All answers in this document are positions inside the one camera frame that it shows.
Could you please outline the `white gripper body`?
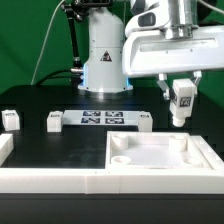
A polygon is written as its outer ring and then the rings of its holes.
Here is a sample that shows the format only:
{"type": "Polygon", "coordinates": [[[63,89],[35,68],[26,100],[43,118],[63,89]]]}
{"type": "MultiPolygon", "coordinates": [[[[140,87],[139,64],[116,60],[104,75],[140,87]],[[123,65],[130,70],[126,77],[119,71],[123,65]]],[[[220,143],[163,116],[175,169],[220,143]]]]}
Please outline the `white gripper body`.
{"type": "Polygon", "coordinates": [[[190,39],[166,40],[159,30],[132,33],[122,54],[128,77],[224,68],[224,26],[200,27],[190,39]]]}

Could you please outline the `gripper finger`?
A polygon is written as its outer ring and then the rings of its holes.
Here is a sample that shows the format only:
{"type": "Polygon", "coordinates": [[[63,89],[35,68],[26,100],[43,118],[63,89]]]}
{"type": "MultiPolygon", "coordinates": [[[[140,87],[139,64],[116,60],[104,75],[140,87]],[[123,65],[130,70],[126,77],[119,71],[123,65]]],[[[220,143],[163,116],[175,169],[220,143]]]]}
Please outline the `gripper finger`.
{"type": "Polygon", "coordinates": [[[170,99],[170,88],[167,84],[167,75],[164,73],[160,73],[157,76],[157,84],[163,92],[163,97],[165,100],[170,99]]]}
{"type": "Polygon", "coordinates": [[[201,79],[202,79],[202,72],[201,71],[194,71],[192,73],[191,81],[193,82],[195,87],[199,86],[199,83],[200,83],[201,79]]]}

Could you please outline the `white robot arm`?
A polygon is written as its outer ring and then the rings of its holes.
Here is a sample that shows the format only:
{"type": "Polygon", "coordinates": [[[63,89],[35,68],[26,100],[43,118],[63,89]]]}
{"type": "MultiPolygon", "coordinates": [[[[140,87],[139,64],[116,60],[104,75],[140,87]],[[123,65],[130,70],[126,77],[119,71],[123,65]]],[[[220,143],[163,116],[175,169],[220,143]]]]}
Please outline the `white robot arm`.
{"type": "Polygon", "coordinates": [[[127,24],[107,8],[89,11],[89,59],[82,92],[130,91],[128,79],[224,68],[224,25],[197,24],[199,0],[131,0],[127,24]]]}

